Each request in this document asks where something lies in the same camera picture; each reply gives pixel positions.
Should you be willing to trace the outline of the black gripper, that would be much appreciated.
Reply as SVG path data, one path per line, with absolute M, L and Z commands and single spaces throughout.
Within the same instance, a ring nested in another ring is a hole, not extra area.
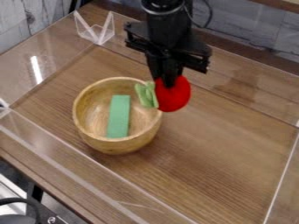
M 125 46 L 144 53 L 153 79 L 170 88 L 182 69 L 206 73 L 210 48 L 192 29 L 192 0 L 141 0 L 145 21 L 126 22 Z

